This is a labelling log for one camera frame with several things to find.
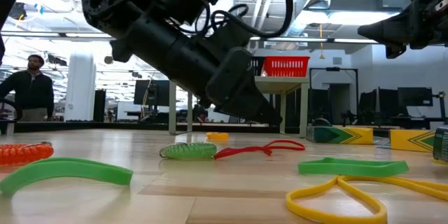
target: dark jacket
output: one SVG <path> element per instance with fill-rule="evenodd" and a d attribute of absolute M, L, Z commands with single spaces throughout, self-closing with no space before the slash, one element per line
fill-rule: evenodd
<path fill-rule="evenodd" d="M 22 109 L 46 108 L 48 117 L 53 116 L 55 107 L 53 81 L 42 73 L 34 80 L 28 71 L 11 74 L 0 84 L 0 97 L 15 91 L 15 103 Z"/>

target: green rubber strap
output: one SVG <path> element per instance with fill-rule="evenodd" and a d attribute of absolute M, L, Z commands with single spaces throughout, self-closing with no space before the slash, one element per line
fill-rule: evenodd
<path fill-rule="evenodd" d="M 370 161 L 325 157 L 299 163 L 299 174 L 387 177 L 409 171 L 406 161 Z"/>
<path fill-rule="evenodd" d="M 111 164 L 71 157 L 54 157 L 27 164 L 0 181 L 0 191 L 13 195 L 24 186 L 59 177 L 93 179 L 127 186 L 133 171 Z"/>

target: green coiled cord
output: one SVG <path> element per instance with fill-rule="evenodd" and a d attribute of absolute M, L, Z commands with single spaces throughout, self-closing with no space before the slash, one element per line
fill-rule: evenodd
<path fill-rule="evenodd" d="M 213 158 L 217 148 L 212 143 L 174 143 L 162 148 L 162 158 Z"/>

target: red string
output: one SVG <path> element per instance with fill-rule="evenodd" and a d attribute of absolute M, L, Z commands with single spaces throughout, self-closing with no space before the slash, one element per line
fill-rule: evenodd
<path fill-rule="evenodd" d="M 53 147 L 46 143 L 36 145 L 2 144 L 0 145 L 0 165 L 34 162 L 51 157 L 53 151 Z"/>
<path fill-rule="evenodd" d="M 274 144 L 279 144 L 279 143 L 283 143 L 283 144 L 295 144 L 298 147 L 293 147 L 293 146 L 273 146 Z M 305 146 L 301 143 L 298 143 L 296 141 L 291 141 L 291 140 L 275 140 L 272 141 L 264 146 L 249 146 L 249 147 L 245 147 L 245 148 L 225 148 L 223 150 L 221 150 L 220 152 L 218 152 L 217 154 L 214 155 L 215 159 L 217 160 L 218 158 L 224 158 L 224 157 L 228 157 L 231 155 L 236 155 L 238 153 L 245 153 L 245 152 L 252 152 L 252 151 L 262 151 L 264 152 L 266 155 L 271 155 L 272 154 L 272 150 L 274 149 L 282 149 L 282 150 L 292 150 L 292 151 L 304 151 L 305 150 Z"/>

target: red basket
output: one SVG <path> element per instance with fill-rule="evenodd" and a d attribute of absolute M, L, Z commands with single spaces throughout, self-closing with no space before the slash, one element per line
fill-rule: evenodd
<path fill-rule="evenodd" d="M 262 73 L 276 77 L 305 77 L 309 57 L 269 56 L 263 64 Z"/>

